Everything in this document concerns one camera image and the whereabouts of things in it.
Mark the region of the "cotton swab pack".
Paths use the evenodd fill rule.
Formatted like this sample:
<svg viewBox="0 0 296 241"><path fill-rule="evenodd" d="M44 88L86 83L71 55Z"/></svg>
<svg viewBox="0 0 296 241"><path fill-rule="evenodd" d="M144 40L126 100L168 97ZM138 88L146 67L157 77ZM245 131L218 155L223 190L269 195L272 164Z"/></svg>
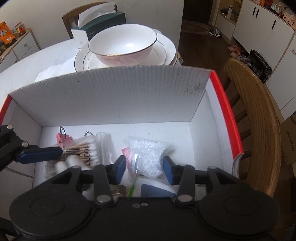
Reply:
<svg viewBox="0 0 296 241"><path fill-rule="evenodd" d="M46 162L46 180L72 166L66 160L69 156L78 156L79 165L86 167L87 170L100 164L113 164L116 161L115 147L110 133L97 132L95 135L66 141L56 146L63 150L63 154L57 159Z"/></svg>

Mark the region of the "pink binder clip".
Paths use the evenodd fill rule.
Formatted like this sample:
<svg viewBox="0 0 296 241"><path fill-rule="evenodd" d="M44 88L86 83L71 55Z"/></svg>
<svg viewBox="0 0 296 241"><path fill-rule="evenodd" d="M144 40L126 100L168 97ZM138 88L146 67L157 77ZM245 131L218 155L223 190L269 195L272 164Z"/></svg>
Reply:
<svg viewBox="0 0 296 241"><path fill-rule="evenodd" d="M59 126L59 132L56 134L57 145L60 147L67 147L72 140L71 136L68 135L63 126Z"/></svg>

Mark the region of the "gold foil snack packet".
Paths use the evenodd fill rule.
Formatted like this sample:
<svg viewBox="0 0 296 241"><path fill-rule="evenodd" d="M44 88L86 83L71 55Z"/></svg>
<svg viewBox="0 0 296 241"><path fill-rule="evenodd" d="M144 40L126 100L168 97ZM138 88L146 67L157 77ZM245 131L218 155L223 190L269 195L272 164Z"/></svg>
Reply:
<svg viewBox="0 0 296 241"><path fill-rule="evenodd" d="M113 197L126 197L126 187L124 185L109 185Z"/></svg>

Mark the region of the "white bead bag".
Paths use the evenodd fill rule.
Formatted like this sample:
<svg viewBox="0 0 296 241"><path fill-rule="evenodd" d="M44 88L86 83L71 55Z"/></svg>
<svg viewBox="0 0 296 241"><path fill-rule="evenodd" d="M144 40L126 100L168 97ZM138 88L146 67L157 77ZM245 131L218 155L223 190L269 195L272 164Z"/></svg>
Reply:
<svg viewBox="0 0 296 241"><path fill-rule="evenodd" d="M162 160L175 148L173 143L132 136L125 138L125 145L126 148L121 151L126 156L130 175L146 178L158 178L163 175Z"/></svg>

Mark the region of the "red white cardboard box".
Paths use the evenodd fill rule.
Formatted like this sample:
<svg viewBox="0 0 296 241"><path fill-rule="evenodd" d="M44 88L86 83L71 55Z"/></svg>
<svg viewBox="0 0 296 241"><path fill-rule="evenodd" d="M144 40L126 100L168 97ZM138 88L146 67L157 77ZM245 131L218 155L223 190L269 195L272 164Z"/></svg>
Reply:
<svg viewBox="0 0 296 241"><path fill-rule="evenodd" d="M185 66L103 68L39 81L6 96L1 124L40 147L56 144L59 126L72 138L109 133L116 156L128 137L167 142L176 163L230 174L243 154L216 72Z"/></svg>

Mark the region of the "white paper napkin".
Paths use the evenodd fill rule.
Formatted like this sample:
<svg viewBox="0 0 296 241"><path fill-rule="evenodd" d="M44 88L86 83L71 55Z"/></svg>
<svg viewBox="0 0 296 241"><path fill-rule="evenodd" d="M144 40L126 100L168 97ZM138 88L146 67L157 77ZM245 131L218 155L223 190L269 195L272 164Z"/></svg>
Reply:
<svg viewBox="0 0 296 241"><path fill-rule="evenodd" d="M74 60L75 60L75 57L72 57L71 59L67 60L63 64L51 66L48 69L46 69L45 71L40 72L37 75L35 82L39 82L39 81L46 80L49 78L53 78L53 77L76 72L75 67L74 67Z"/></svg>

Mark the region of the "near wooden chair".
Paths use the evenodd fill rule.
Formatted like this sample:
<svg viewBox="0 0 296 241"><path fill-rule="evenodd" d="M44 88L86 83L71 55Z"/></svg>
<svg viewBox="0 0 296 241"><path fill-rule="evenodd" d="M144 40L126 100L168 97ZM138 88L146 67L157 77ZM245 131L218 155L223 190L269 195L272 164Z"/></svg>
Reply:
<svg viewBox="0 0 296 241"><path fill-rule="evenodd" d="M229 100L244 109L235 116L239 137L245 142L243 154L234 162L233 174L255 189L273 196L281 166L281 138L278 117L264 84L243 62L230 58L225 66L224 89L233 85L236 94Z"/></svg>

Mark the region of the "white side cabinet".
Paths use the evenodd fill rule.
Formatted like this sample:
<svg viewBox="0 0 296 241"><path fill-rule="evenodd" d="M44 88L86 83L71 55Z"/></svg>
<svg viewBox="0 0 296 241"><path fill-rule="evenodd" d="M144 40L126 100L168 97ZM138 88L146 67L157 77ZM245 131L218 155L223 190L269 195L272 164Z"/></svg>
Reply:
<svg viewBox="0 0 296 241"><path fill-rule="evenodd" d="M16 42L1 54L0 73L27 56L40 51L32 30L30 28L25 30L26 33L18 37Z"/></svg>

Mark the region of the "orange snack bag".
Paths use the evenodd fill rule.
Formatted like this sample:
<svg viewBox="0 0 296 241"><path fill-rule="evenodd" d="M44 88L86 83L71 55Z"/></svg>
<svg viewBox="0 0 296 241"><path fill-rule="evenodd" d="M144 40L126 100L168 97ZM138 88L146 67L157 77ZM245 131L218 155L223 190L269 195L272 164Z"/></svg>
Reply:
<svg viewBox="0 0 296 241"><path fill-rule="evenodd" d="M0 23L0 39L6 46L10 46L16 42L15 35L5 22Z"/></svg>

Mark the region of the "white gold-rimmed plate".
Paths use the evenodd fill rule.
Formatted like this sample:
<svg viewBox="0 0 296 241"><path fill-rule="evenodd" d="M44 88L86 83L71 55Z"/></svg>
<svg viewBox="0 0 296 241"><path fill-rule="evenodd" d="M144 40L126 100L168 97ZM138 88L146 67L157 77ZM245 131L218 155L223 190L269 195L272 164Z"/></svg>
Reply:
<svg viewBox="0 0 296 241"><path fill-rule="evenodd" d="M173 42L156 31L158 36L157 41L152 45L150 53L144 58L140 59L139 55L134 57L118 57L115 61L104 63L93 52L89 50L86 43L77 53L74 59L74 69L76 72L119 67L119 66L133 66L133 65L178 65L180 66L179 53L176 50Z"/></svg>

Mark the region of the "white porcelain bowl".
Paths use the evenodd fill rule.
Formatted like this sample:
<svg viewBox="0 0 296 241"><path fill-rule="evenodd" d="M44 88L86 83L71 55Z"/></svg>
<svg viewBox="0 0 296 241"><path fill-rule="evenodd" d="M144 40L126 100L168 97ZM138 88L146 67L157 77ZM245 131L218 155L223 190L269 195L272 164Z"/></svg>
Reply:
<svg viewBox="0 0 296 241"><path fill-rule="evenodd" d="M157 41L155 30L138 24L123 24L97 33L88 43L89 50L102 62L110 63L118 57L140 56L144 59Z"/></svg>

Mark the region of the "brown cardboard box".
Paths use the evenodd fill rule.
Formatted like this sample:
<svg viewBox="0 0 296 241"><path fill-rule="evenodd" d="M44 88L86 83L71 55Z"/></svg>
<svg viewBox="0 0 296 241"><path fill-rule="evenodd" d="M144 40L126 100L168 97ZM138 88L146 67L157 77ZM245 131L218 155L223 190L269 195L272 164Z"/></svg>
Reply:
<svg viewBox="0 0 296 241"><path fill-rule="evenodd" d="M295 163L296 120L295 113L280 124L280 135L286 165Z"/></svg>

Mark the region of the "black shoe rack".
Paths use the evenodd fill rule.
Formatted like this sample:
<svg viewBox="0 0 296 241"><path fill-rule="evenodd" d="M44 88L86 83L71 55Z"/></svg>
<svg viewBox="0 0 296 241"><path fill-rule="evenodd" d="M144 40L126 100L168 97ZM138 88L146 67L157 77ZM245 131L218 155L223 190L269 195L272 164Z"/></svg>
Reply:
<svg viewBox="0 0 296 241"><path fill-rule="evenodd" d="M256 50L250 50L245 64L257 75L262 83L266 83L273 72L267 61Z"/></svg>

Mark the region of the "wooden dining chair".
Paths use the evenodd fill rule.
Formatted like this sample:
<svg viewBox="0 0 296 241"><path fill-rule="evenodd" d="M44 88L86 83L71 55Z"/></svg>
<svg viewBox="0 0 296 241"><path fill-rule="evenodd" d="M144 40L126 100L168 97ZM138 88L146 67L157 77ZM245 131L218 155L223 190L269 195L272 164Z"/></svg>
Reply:
<svg viewBox="0 0 296 241"><path fill-rule="evenodd" d="M85 11L88 8L91 8L92 6L98 5L98 4L102 4L102 3L108 3L106 1L103 2L96 2L96 3L91 3L91 4L86 4L80 7L77 7L71 11L69 11L68 13L66 13L65 15L62 16L62 20L63 23L65 25L65 28L68 32L68 35L71 39L73 38L73 35L71 33L71 28L75 27L78 25L78 15L80 13L82 13L83 11Z"/></svg>

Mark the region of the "green white tissue box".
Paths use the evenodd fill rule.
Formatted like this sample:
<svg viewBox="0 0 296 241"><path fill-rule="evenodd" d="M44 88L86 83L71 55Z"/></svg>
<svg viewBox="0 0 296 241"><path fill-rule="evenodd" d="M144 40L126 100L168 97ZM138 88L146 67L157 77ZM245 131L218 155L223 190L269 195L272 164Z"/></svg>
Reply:
<svg viewBox="0 0 296 241"><path fill-rule="evenodd" d="M71 28L74 42L81 49L97 33L126 24L125 13L115 9L115 3L102 3L86 9L78 15L78 25Z"/></svg>

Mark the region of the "white storage cabinets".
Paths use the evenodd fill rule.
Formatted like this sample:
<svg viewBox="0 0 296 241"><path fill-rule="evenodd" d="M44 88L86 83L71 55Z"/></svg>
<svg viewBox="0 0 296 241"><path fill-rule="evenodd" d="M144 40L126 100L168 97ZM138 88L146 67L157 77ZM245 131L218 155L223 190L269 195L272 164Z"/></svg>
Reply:
<svg viewBox="0 0 296 241"><path fill-rule="evenodd" d="M226 40L234 40L247 52L257 51L271 67L265 84L280 117L295 114L295 29L255 1L240 1L236 23L218 13L215 26Z"/></svg>

